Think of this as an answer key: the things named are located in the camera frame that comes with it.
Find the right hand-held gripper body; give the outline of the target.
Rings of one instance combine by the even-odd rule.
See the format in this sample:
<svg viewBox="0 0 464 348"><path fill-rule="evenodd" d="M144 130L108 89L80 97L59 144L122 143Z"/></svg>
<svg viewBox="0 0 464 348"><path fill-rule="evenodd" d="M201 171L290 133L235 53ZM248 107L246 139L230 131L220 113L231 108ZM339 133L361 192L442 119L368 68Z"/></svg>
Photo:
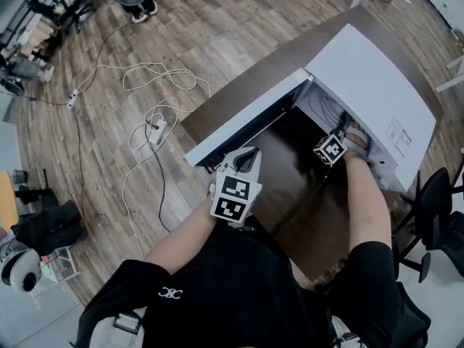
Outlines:
<svg viewBox="0 0 464 348"><path fill-rule="evenodd" d="M364 146L356 144L354 141L347 138L347 134L361 139ZM331 133L330 135L322 138L314 147L313 151L325 165L332 166L348 151L352 151L366 160L369 146L370 138L368 134L366 134L363 130L348 128L345 131Z"/></svg>

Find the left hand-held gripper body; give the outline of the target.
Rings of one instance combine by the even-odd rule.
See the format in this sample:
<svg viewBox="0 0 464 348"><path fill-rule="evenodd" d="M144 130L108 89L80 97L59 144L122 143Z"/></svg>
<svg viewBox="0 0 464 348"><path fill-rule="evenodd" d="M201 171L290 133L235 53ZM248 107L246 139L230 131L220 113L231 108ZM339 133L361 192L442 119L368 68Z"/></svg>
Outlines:
<svg viewBox="0 0 464 348"><path fill-rule="evenodd" d="M212 183L217 184L217 193L214 199L211 198L211 216L242 225L250 215L262 185L240 175L219 173L218 170Z"/></svg>

